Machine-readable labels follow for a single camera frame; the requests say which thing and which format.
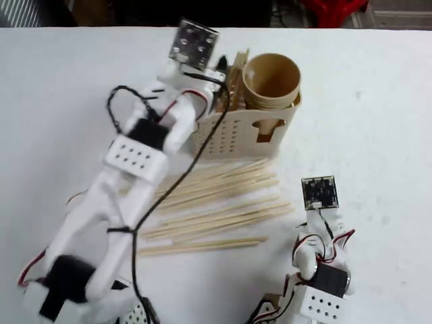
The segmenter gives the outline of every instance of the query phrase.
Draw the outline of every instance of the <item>robotic arm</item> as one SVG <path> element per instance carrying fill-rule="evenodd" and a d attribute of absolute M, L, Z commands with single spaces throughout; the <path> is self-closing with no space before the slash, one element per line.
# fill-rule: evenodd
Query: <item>robotic arm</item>
<path fill-rule="evenodd" d="M 287 275 L 283 294 L 265 294 L 247 324 L 341 323 L 344 295 L 354 293 L 345 245 L 346 231 L 338 215 L 334 177 L 302 180 L 307 222 L 300 225 L 292 251 L 299 272 Z"/>
<path fill-rule="evenodd" d="M 135 228 L 149 210 L 170 157 L 193 132 L 195 121 L 209 113 L 213 93 L 219 90 L 209 80 L 225 80 L 225 74 L 206 68 L 216 39 L 215 31 L 182 21 L 166 68 L 136 94 L 141 102 L 135 104 L 123 130 L 112 116 L 110 100 L 117 90 L 134 90 L 119 86 L 111 93 L 108 109 L 119 134 L 82 202 L 67 215 L 46 249 L 46 277 L 26 287 L 24 306 L 43 323 L 113 323 L 137 303 L 133 289 L 117 280 L 132 235 L 106 234 L 106 252 L 97 265 L 68 251 L 74 239 L 93 225 L 106 222 L 109 228 Z M 127 194 L 120 192 L 124 182 L 130 183 Z"/>

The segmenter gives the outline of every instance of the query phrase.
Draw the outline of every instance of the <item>wooden stick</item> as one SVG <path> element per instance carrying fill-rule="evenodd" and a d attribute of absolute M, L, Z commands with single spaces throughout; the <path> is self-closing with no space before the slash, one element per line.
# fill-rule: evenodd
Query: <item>wooden stick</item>
<path fill-rule="evenodd" d="M 231 219 L 231 218 L 235 218 L 235 217 L 239 217 L 239 216 L 252 215 L 252 214 L 260 213 L 263 211 L 270 211 L 272 209 L 278 209 L 281 207 L 286 207 L 286 206 L 289 206 L 290 204 L 291 204 L 290 202 L 279 202 L 279 203 L 268 205 L 264 208 L 257 209 L 254 211 L 240 211 L 237 213 L 218 213 L 218 214 L 215 214 L 213 216 L 189 219 L 188 221 L 183 221 L 181 223 L 175 223 L 175 224 L 171 224 L 171 225 L 160 226 L 160 227 L 157 227 L 155 229 L 146 231 L 146 232 L 144 232 L 144 234 L 166 232 L 167 230 L 179 229 L 180 227 L 187 227 L 187 226 L 193 226 L 193 225 L 202 224 L 202 223 L 210 223 L 212 221 L 219 221 L 222 219 Z"/>
<path fill-rule="evenodd" d="M 248 220 L 252 220 L 252 219 L 258 219 L 261 217 L 268 217 L 271 215 L 284 215 L 288 213 L 288 210 L 285 211 L 277 211 L 274 213 L 254 213 L 254 214 L 250 214 L 250 215 L 242 215 L 242 216 L 238 216 L 238 217 L 233 217 L 231 219 L 224 219 L 221 221 L 214 221 L 214 222 L 210 222 L 207 224 L 202 224 L 202 225 L 192 225 L 189 227 L 186 227 L 184 229 L 167 229 L 164 232 L 157 232 L 157 233 L 150 233 L 150 234 L 141 234 L 140 236 L 142 236 L 143 238 L 146 238 L 146 240 L 160 240 L 163 238 L 170 238 L 170 237 L 175 237 L 175 236 L 180 236 L 180 235 L 184 235 L 184 234 L 190 234 L 190 233 L 194 233 L 194 232 L 201 232 L 203 230 L 211 230 L 213 228 L 216 227 L 220 227 L 220 226 L 226 226 L 226 225 L 231 225 L 234 223 L 238 223 L 239 221 L 248 221 Z"/>
<path fill-rule="evenodd" d="M 243 227 L 243 226 L 247 226 L 247 225 L 251 225 L 251 224 L 255 224 L 255 223 L 260 223 L 262 221 L 266 221 L 268 219 L 272 219 L 272 218 L 276 218 L 276 217 L 280 217 L 280 216 L 281 215 L 274 214 L 274 215 L 268 215 L 268 216 L 260 217 L 260 218 L 256 218 L 256 219 L 251 219 L 249 221 L 239 221 L 238 223 L 234 223 L 234 224 L 231 224 L 231 225 L 228 225 L 228 226 L 221 226 L 221 227 L 218 227 L 218 228 L 215 228 L 215 229 L 210 229 L 210 230 L 207 230 L 207 231 L 202 231 L 202 232 L 199 232 L 199 233 L 196 233 L 196 234 L 191 234 L 191 235 L 186 235 L 186 236 L 180 236 L 179 238 L 174 238 L 173 243 L 174 244 L 179 244 L 179 243 L 182 243 L 182 242 L 187 242 L 187 241 L 195 240 L 197 238 L 202 238 L 202 237 L 205 237 L 205 236 L 210 236 L 210 235 L 218 234 L 218 233 L 221 233 L 221 232 L 227 232 L 227 231 L 239 228 L 239 227 Z"/>
<path fill-rule="evenodd" d="M 279 180 L 265 180 L 262 182 L 257 182 L 255 184 L 249 184 L 247 186 L 244 186 L 242 188 L 234 188 L 231 190 L 226 190 L 219 192 L 217 194 L 212 194 L 210 196 L 201 197 L 198 199 L 188 200 L 188 201 L 182 201 L 182 202 L 172 202 L 168 205 L 162 205 L 159 206 L 159 210 L 172 210 L 172 209 L 184 209 L 184 208 L 191 208 L 195 206 L 202 205 L 204 203 L 210 203 L 213 201 L 217 201 L 220 198 L 231 198 L 233 196 L 239 196 L 241 194 L 247 194 L 249 192 L 254 192 L 256 190 L 260 190 L 263 188 L 268 188 L 275 186 L 279 183 Z"/>
<path fill-rule="evenodd" d="M 219 176 L 224 176 L 225 174 L 232 174 L 232 172 L 240 172 L 243 169 L 248 169 L 254 167 L 255 165 L 263 165 L 267 162 L 267 159 L 261 159 L 253 163 L 243 165 L 240 167 L 232 168 L 230 165 L 220 165 L 218 167 L 206 167 L 199 169 L 190 174 L 179 186 L 178 188 L 183 188 L 184 186 L 189 186 L 195 183 L 202 182 L 203 179 L 207 178 L 218 178 Z M 177 179 L 179 175 L 173 175 L 165 180 L 157 190 L 157 193 L 164 193 Z"/>
<path fill-rule="evenodd" d="M 259 179 L 265 179 L 265 178 L 274 178 L 276 176 L 276 173 L 270 173 L 267 172 L 264 169 L 258 169 L 254 170 L 250 173 L 243 173 L 234 175 L 230 178 L 218 178 L 213 180 L 203 180 L 200 184 L 195 184 L 193 186 L 188 186 L 185 188 L 182 188 L 181 190 L 174 191 L 168 196 L 168 199 L 172 199 L 174 197 L 181 197 L 186 195 L 191 195 L 192 193 L 203 193 L 208 190 L 220 188 L 220 187 L 226 187 L 230 184 L 238 184 L 240 186 L 239 182 L 250 182 L 252 180 L 259 180 Z"/>
<path fill-rule="evenodd" d="M 224 213 L 224 212 L 227 212 L 227 211 L 233 211 L 233 210 L 236 210 L 236 209 L 242 209 L 242 208 L 253 206 L 253 205 L 267 203 L 269 201 L 277 200 L 279 198 L 280 198 L 280 195 L 278 195 L 278 194 L 272 194 L 270 196 L 266 196 L 266 197 L 260 198 L 258 200 L 252 200 L 252 201 L 246 202 L 244 204 L 240 204 L 240 205 L 236 205 L 236 206 L 232 206 L 232 207 L 226 207 L 226 208 L 222 208 L 222 209 L 213 209 L 212 211 L 209 211 L 208 213 L 205 213 L 205 214 L 196 213 L 196 214 L 193 214 L 193 215 L 190 215 L 190 216 L 187 216 L 187 217 L 182 217 L 182 218 L 177 218 L 177 219 L 170 219 L 170 220 L 164 221 L 162 224 L 164 224 L 164 225 L 170 225 L 170 224 L 174 224 L 174 223 L 182 223 L 184 221 L 189 221 L 191 219 L 204 218 L 204 217 L 216 215 L 216 214 L 219 214 L 219 213 Z"/>
<path fill-rule="evenodd" d="M 168 253 L 184 253 L 184 252 L 203 252 L 203 251 L 211 251 L 211 250 L 225 250 L 228 248 L 245 248 L 247 246 L 256 246 L 260 242 L 259 241 L 252 241 L 252 242 L 239 242 L 239 243 L 231 243 L 231 244 L 220 244 L 220 245 L 206 245 L 206 246 L 181 246 L 181 248 L 177 248 L 174 246 L 167 246 L 163 250 L 154 250 L 154 251 L 147 251 L 145 248 L 140 249 L 139 256 L 145 257 L 145 256 L 151 256 L 151 255 L 157 255 L 157 254 L 168 254 Z"/>
<path fill-rule="evenodd" d="M 161 206 L 170 205 L 173 203 L 182 203 L 184 201 L 194 200 L 204 196 L 210 196 L 212 194 L 217 194 L 219 192 L 223 192 L 226 190 L 247 186 L 249 184 L 255 184 L 268 179 L 273 179 L 275 177 L 276 177 L 276 173 L 265 173 L 255 178 L 229 181 L 225 184 L 222 182 L 215 187 L 206 187 L 206 188 L 200 187 L 197 189 L 198 191 L 193 190 L 191 192 L 189 191 L 184 192 L 183 190 L 179 190 L 176 196 L 173 196 L 172 198 L 168 197 L 167 199 L 165 199 L 165 201 L 161 204 Z"/>
<path fill-rule="evenodd" d="M 191 186 L 195 183 L 201 182 L 203 179 L 216 178 L 223 175 L 227 171 L 231 171 L 232 167 L 230 165 L 220 165 L 219 167 L 206 167 L 204 169 L 199 169 L 190 174 L 178 188 Z M 179 175 L 172 175 L 165 179 L 163 183 L 159 186 L 156 193 L 164 193 L 168 188 L 179 178 Z"/>
<path fill-rule="evenodd" d="M 268 236 L 255 236 L 251 238 L 230 238 L 229 240 L 218 240 L 218 241 L 204 241 L 204 242 L 193 242 L 189 244 L 179 244 L 179 245 L 164 245 L 164 246 L 152 246 L 150 248 L 145 248 L 146 251 L 158 251 L 164 250 L 167 247 L 170 248 L 183 248 L 183 247 L 198 247 L 198 246 L 215 246 L 222 244 L 231 243 L 241 243 L 241 242 L 264 242 L 269 239 Z"/>

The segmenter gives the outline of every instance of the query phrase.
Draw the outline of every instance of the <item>perforated holder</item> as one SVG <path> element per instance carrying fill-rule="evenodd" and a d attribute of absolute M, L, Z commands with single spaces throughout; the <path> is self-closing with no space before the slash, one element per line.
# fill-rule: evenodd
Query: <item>perforated holder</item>
<path fill-rule="evenodd" d="M 299 93 L 292 106 L 283 110 L 242 109 L 228 112 L 201 157 L 237 159 L 274 156 L 300 104 L 301 94 Z M 198 152 L 220 115 L 221 113 L 214 113 L 209 118 L 198 122 L 198 130 L 192 135 L 195 153 Z M 259 122 L 272 118 L 279 119 L 273 132 L 268 135 L 259 134 Z"/>

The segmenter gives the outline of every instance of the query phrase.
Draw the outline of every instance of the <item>white plastic part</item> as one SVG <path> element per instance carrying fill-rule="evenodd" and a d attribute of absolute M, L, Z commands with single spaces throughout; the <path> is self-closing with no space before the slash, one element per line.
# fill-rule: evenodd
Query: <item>white plastic part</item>
<path fill-rule="evenodd" d="M 292 312 L 324 324 L 343 323 L 345 300 L 310 286 L 298 286 Z"/>
<path fill-rule="evenodd" d="M 180 95 L 176 99 L 176 104 L 161 120 L 161 125 L 164 124 L 171 125 L 171 131 L 163 143 L 163 152 L 174 155 L 194 131 L 195 110 L 188 97 Z"/>
<path fill-rule="evenodd" d="M 50 243 L 45 255 L 47 273 L 51 270 L 57 257 L 69 250 L 73 239 L 78 238 L 89 227 L 107 221 L 109 227 L 129 226 L 134 228 L 149 209 L 155 189 L 167 173 L 165 154 L 176 154 L 193 131 L 196 109 L 190 95 L 182 94 L 183 90 L 199 91 L 210 104 L 213 101 L 211 91 L 215 89 L 212 82 L 195 80 L 182 75 L 178 64 L 169 64 L 167 71 L 165 78 L 161 77 L 164 83 L 154 81 L 141 92 L 146 97 L 158 97 L 151 101 L 151 107 L 159 116 L 164 115 L 160 124 L 169 128 L 163 152 L 130 140 L 123 135 L 116 138 L 105 158 L 106 164 L 102 171 L 83 196 L 82 202 L 67 215 L 64 224 Z M 223 74 L 208 73 L 220 80 L 225 77 Z M 137 101 L 132 116 L 124 126 L 125 134 L 136 125 L 140 118 L 145 118 L 147 115 L 146 107 Z M 136 178 L 130 180 L 131 174 Z M 119 196 L 121 183 L 126 178 L 129 178 L 132 186 L 125 196 Z M 116 294 L 110 291 L 127 252 L 130 251 L 132 235 L 119 232 L 107 235 L 106 253 L 101 257 L 102 261 L 95 265 L 96 270 L 86 286 L 86 297 L 89 301 L 86 306 L 90 307 L 87 323 L 98 321 L 97 318 L 92 317 L 92 311 L 105 309 L 105 315 L 109 317 L 118 310 L 118 307 L 124 307 L 125 304 L 132 305 L 130 300 L 133 298 L 132 294 L 128 295 L 128 292 Z M 110 303 L 111 307 L 107 309 L 105 306 Z"/>
<path fill-rule="evenodd" d="M 106 164 L 158 186 L 168 168 L 167 155 L 119 135 L 105 157 Z"/>

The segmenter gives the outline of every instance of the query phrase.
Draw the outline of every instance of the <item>white table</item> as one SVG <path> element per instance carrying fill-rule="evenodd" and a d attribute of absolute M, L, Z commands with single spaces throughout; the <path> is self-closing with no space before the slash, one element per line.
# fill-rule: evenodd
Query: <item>white table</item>
<path fill-rule="evenodd" d="M 0 30 L 4 323 L 30 323 L 20 314 L 16 277 L 60 226 L 67 198 L 98 171 L 114 137 L 104 108 L 109 91 L 148 82 L 173 36 L 172 28 Z M 232 60 L 247 47 L 252 55 L 288 55 L 302 71 L 303 104 L 275 162 L 296 212 L 250 228 L 272 235 L 258 248 L 140 261 L 143 292 L 162 323 L 243 323 L 264 292 L 280 292 L 293 271 L 294 226 L 304 219 L 300 178 L 329 174 L 340 212 L 357 229 L 350 322 L 426 323 L 432 33 L 224 29 L 214 58 Z M 120 118 L 132 100 L 115 100 Z M 184 168 L 188 159 L 181 160 Z"/>

